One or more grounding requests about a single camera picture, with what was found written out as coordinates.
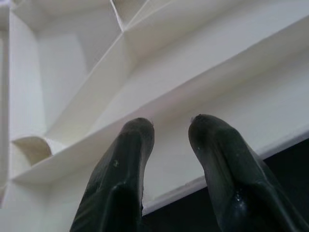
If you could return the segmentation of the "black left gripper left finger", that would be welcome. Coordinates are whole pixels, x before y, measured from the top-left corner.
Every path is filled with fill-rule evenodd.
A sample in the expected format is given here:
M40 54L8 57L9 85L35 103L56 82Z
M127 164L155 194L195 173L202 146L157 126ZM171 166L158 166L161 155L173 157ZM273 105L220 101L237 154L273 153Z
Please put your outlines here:
M143 181L154 132L142 117L122 127L90 176L70 232L143 232Z

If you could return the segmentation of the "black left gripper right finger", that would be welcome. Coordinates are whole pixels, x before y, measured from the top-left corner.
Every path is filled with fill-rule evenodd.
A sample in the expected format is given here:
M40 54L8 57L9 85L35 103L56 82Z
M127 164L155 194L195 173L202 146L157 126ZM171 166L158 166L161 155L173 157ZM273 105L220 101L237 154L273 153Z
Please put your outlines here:
M235 128L198 115L188 137L222 232L302 232L302 216L274 190L272 172Z

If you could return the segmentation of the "white plastic table top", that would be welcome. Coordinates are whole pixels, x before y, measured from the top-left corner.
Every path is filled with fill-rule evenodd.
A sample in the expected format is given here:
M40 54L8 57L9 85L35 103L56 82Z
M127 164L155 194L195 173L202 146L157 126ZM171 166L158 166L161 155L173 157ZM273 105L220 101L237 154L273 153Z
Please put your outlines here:
M69 232L97 161L149 119L143 213L206 185L199 114L262 158L309 139L309 0L0 0L0 232Z

